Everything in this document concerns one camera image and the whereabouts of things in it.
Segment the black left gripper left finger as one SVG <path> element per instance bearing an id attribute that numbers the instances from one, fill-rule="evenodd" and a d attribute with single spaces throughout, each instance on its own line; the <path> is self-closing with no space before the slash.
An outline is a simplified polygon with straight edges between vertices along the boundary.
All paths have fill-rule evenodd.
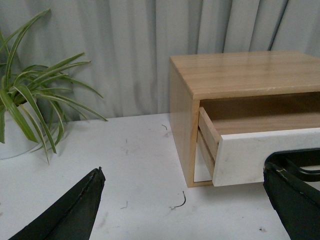
<path id="1" fill-rule="evenodd" d="M 88 240 L 99 209 L 105 176 L 95 168 L 12 240 Z"/>

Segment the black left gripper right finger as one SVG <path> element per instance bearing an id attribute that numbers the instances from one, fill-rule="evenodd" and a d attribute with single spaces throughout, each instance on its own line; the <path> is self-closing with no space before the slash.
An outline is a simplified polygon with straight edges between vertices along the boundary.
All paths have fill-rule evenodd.
<path id="1" fill-rule="evenodd" d="M 263 187 L 291 240 L 320 238 L 320 192 L 268 162 Z"/>

